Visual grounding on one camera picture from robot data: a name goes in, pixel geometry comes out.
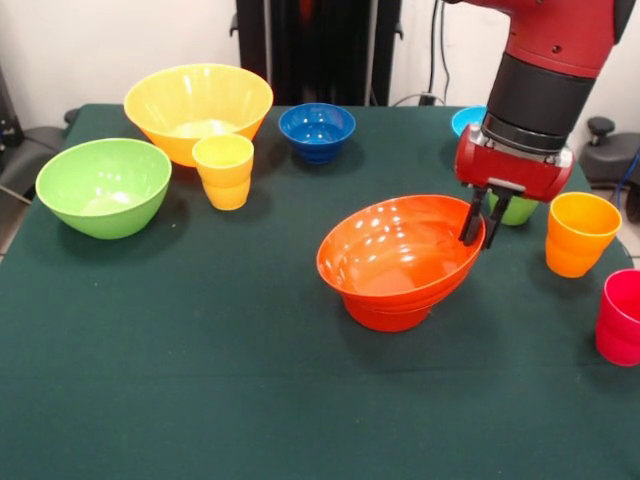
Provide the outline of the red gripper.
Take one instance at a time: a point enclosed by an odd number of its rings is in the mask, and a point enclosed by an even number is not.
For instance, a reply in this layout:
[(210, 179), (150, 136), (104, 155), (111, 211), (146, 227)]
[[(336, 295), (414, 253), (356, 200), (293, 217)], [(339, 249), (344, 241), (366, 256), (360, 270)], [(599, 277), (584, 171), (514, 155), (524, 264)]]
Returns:
[[(574, 168), (574, 154), (563, 147), (551, 155), (522, 152), (496, 143), (477, 124), (469, 124), (459, 137), (454, 172), (461, 183), (473, 185), (473, 197), (459, 240), (471, 245), (483, 224), (481, 208), (486, 188), (503, 188), (524, 198), (550, 202), (566, 186)], [(512, 193), (498, 192), (485, 220), (484, 249), (490, 249), (503, 217), (513, 198)]]

